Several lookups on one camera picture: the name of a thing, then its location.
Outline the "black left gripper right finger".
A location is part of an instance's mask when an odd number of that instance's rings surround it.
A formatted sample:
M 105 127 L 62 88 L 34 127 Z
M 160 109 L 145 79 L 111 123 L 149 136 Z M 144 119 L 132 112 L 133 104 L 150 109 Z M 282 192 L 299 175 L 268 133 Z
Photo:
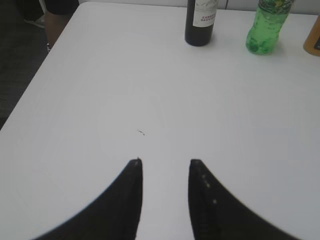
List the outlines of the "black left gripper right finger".
M 233 196 L 200 159 L 191 159 L 188 209 L 196 240 L 293 240 Z

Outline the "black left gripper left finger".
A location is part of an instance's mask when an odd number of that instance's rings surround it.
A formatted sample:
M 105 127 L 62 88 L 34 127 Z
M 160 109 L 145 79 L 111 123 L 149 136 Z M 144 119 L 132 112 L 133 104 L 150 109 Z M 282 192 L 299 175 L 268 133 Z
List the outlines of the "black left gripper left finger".
M 110 186 L 40 240 L 134 240 L 143 203 L 142 160 L 132 159 Z

